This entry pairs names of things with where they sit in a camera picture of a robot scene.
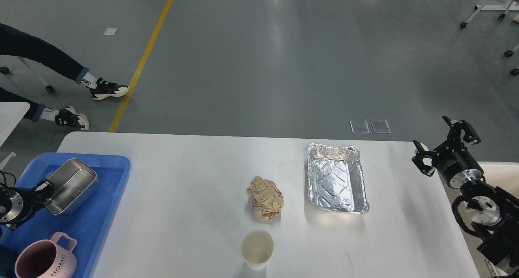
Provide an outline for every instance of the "white paper on floor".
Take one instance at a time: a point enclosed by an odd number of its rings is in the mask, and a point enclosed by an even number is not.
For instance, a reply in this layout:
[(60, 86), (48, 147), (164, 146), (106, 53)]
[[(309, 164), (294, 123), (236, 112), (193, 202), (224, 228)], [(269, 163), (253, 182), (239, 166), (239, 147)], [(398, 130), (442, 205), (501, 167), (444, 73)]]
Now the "white paper on floor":
[(119, 27), (107, 27), (104, 31), (103, 36), (115, 36), (115, 33), (119, 30)]

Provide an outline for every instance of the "blue tray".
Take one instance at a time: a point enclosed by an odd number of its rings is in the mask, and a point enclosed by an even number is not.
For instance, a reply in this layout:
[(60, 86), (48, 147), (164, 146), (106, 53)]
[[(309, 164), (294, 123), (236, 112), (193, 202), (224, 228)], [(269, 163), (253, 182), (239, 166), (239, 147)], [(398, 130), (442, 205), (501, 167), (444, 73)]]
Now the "blue tray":
[(104, 240), (130, 173), (130, 160), (124, 156), (44, 153), (34, 158), (16, 183), (16, 187), (35, 187), (70, 158), (78, 158), (97, 173), (100, 187), (70, 216), (53, 215), (43, 208), (20, 227), (11, 231), (2, 226), (0, 244), (22, 252), (35, 241), (50, 239), (62, 231), (77, 239), (73, 254), (77, 269), (73, 278), (89, 278), (96, 266)]

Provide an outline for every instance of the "white table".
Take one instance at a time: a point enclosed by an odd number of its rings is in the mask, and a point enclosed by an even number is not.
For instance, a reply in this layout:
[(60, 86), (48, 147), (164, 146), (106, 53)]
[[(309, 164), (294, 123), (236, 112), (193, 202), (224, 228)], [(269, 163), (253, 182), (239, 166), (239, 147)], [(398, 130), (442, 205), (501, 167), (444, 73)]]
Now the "white table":
[(28, 102), (0, 102), (0, 146), (30, 108)]
[[(93, 277), (478, 277), (439, 178), (410, 160), (412, 143), (315, 140), (359, 148), (371, 210), (354, 215), (306, 197), (312, 141), (68, 134), (58, 152), (119, 154), (132, 165)], [(245, 192), (256, 175), (285, 197), (270, 223), (254, 217)], [(254, 273), (239, 244), (257, 228), (275, 249)]]

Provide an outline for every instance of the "jeans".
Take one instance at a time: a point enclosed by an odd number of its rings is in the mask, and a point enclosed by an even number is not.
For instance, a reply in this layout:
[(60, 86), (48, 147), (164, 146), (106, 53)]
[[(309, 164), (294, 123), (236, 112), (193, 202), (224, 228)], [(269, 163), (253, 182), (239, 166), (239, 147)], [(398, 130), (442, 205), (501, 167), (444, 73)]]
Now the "jeans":
[[(50, 43), (2, 23), (0, 23), (0, 55), (20, 56), (35, 60), (78, 84), (89, 71), (87, 67), (83, 67)], [(0, 101), (28, 102), (31, 107), (24, 118), (32, 121), (39, 120), (45, 107), (43, 104), (15, 95), (3, 88), (0, 88)]]
[(15, 95), (14, 93), (10, 93), (6, 91), (2, 87), (0, 87), (0, 101), (4, 102), (28, 102), (30, 104), (30, 108), (27, 113), (24, 115), (25, 119), (29, 119), (32, 121), (38, 121), (41, 116), (41, 112), (43, 112), (43, 108), (45, 107), (42, 103), (36, 103), (31, 100), (28, 100), (20, 95)]

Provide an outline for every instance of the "black and white sneaker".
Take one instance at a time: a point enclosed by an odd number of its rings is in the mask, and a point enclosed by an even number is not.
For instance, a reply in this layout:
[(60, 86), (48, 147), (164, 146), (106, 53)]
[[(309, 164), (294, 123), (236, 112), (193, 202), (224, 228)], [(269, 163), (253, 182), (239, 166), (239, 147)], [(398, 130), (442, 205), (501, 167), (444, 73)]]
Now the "black and white sneaker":
[(54, 121), (58, 126), (70, 126), (84, 131), (90, 129), (90, 124), (85, 114), (78, 114), (72, 106), (62, 108), (54, 118)]
[(92, 98), (95, 101), (104, 100), (107, 97), (122, 97), (128, 92), (128, 86), (112, 83), (99, 77), (96, 88), (90, 88)]

